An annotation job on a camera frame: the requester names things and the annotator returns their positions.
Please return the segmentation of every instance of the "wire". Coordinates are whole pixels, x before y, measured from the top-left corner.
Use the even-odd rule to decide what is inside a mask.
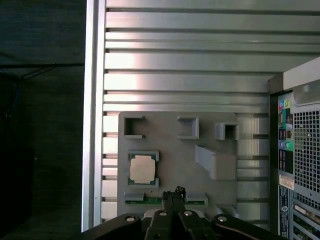
[[[85,64],[79,63],[51,63],[51,64],[3,64],[0,69],[35,69],[35,68],[68,68],[68,67],[83,67]]]
[[[50,68],[44,67],[44,68],[35,70],[35,71],[30,72],[30,73],[27,73],[27,74],[25,74],[25,75],[28,76],[28,75],[32,75],[32,74],[35,74],[35,73],[37,73],[37,74],[32,75],[32,76],[27,77],[27,78],[24,78],[24,77],[22,76],[22,79],[23,79],[23,80],[32,79],[32,78],[35,78],[35,77],[37,77],[37,76],[39,76],[39,75],[42,75],[42,74],[44,74],[44,73],[46,73],[46,72],[49,72],[49,71],[51,71],[51,70],[53,70],[53,69],[55,69],[55,68],[56,68],[56,67],[53,66],[53,67],[50,67]]]

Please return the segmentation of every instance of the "green audio port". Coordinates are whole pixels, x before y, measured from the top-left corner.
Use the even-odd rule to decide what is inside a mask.
[[[285,147],[286,147],[287,149],[290,149],[290,148],[291,148],[291,142],[288,142],[288,141],[287,141],[287,142],[285,143]]]

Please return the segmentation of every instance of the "square holder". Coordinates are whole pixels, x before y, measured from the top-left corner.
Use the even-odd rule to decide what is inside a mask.
[[[239,140],[239,125],[236,122],[221,122],[214,126],[217,140]]]
[[[131,116],[124,118],[124,137],[126,139],[143,139],[145,136],[136,132],[136,125],[143,123],[144,116]]]
[[[199,117],[198,116],[178,116],[177,117],[182,134],[176,137],[180,140],[199,139]]]

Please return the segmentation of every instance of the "ventilation grille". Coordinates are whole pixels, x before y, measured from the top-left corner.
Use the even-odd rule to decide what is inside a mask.
[[[294,114],[294,182],[320,193],[319,111]]]
[[[319,202],[316,202],[316,201],[314,201],[306,196],[303,196],[299,193],[296,194],[295,198],[298,199],[300,202],[307,204],[307,205],[313,207],[314,209],[317,209],[320,211],[320,203]]]

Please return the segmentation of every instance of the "metal screw head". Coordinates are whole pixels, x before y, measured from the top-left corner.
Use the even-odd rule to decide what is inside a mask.
[[[135,218],[132,217],[132,216],[129,216],[129,217],[127,217],[125,220],[127,220],[128,222],[132,222],[132,221],[135,220]]]
[[[220,222],[226,222],[228,219],[225,216],[220,216],[220,217],[218,217],[218,220]]]
[[[192,212],[191,211],[185,211],[183,214],[186,215],[186,216],[191,216]]]

